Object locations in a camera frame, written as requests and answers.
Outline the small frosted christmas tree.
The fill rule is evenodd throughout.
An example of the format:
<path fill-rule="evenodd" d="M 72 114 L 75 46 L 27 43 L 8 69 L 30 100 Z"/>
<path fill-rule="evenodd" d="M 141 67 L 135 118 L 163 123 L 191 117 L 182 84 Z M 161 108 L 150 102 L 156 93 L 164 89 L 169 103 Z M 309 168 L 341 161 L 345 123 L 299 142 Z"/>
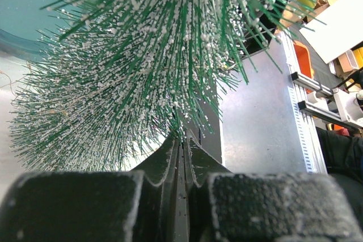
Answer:
<path fill-rule="evenodd" d="M 293 0 L 56 0 L 13 100 L 11 148 L 29 171 L 118 171 L 160 136 L 211 129 L 216 87 L 235 89 L 277 40 Z"/>

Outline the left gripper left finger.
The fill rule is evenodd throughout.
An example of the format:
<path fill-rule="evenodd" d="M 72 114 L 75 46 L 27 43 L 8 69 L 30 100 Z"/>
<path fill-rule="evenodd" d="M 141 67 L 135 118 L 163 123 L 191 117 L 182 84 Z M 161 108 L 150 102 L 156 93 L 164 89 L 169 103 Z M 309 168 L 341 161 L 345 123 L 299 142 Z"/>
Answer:
<path fill-rule="evenodd" d="M 2 241 L 169 241 L 179 142 L 127 172 L 27 172 L 1 203 Z"/>

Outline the blue plastic tub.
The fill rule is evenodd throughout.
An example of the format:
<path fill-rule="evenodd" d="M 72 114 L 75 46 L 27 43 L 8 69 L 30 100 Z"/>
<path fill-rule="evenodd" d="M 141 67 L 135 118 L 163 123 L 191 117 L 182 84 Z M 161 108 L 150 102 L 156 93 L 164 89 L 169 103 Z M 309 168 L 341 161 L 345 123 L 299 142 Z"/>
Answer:
<path fill-rule="evenodd" d="M 1 53 L 26 61 L 41 60 L 48 45 L 42 33 L 53 35 L 69 26 L 71 13 L 80 9 L 66 6 L 65 12 L 47 10 L 57 0 L 1 0 Z"/>

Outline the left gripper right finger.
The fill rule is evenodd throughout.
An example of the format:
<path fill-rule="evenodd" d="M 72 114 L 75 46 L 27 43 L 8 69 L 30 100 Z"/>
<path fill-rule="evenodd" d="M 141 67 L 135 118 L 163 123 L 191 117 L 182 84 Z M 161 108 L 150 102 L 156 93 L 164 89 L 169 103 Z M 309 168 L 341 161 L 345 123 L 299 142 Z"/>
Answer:
<path fill-rule="evenodd" d="M 232 173 L 191 131 L 184 142 L 190 241 L 361 241 L 337 181 L 311 173 Z"/>

